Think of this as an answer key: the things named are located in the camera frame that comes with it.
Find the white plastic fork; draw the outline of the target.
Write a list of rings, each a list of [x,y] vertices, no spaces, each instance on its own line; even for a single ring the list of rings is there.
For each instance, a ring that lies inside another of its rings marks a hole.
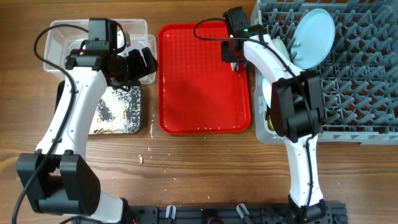
[[[234,72],[240,72],[241,71],[241,69],[240,69],[240,62],[234,62],[234,63],[231,63],[231,68],[232,68],[232,70],[234,71]]]

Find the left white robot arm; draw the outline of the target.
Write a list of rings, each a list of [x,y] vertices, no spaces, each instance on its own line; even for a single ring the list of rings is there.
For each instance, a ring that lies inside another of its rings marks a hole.
[[[128,91],[138,79],[157,71],[149,48],[123,52],[120,23],[91,18],[88,38],[66,57],[60,71],[63,88],[52,122],[31,154],[19,156],[16,168],[35,213],[66,215],[68,221],[138,223],[124,198],[101,190],[99,178],[86,163],[86,144],[96,107],[107,87]]]

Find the light blue bowl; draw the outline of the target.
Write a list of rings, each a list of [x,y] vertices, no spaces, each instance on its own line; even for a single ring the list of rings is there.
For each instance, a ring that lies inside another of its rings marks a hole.
[[[272,85],[268,82],[268,80],[265,77],[263,78],[262,81],[262,92],[267,106],[271,107]]]

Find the green bowl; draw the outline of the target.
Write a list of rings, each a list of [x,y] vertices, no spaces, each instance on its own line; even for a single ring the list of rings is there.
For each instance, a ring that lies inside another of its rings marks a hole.
[[[283,43],[282,40],[276,38],[276,39],[272,39],[272,43],[274,44],[274,46],[276,47],[276,49],[288,60],[290,61],[290,56],[289,53],[287,51],[287,48],[285,46],[285,44]]]

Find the light blue plate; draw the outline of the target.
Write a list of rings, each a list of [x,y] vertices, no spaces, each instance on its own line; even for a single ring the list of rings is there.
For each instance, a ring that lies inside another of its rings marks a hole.
[[[324,9],[314,9],[306,13],[294,32],[291,46],[293,63],[309,69],[322,63],[330,53],[335,39],[335,23]]]

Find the yellow plastic cup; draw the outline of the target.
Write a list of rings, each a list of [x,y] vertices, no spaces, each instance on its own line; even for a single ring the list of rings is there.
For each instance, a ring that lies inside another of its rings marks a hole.
[[[270,116],[270,115],[267,116],[267,125],[268,125],[268,128],[269,128],[271,131],[274,131],[274,127],[273,127],[273,124],[272,124],[272,120],[271,120],[271,116]]]

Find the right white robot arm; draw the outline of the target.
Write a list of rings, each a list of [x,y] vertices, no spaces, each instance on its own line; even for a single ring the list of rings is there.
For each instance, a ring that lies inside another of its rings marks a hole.
[[[309,223],[326,216],[318,183],[317,140],[322,129],[320,77],[295,65],[260,24],[250,25],[242,7],[223,14],[228,36],[222,41],[222,59],[235,67],[251,62],[271,88],[269,118],[287,149],[291,186],[290,220]]]

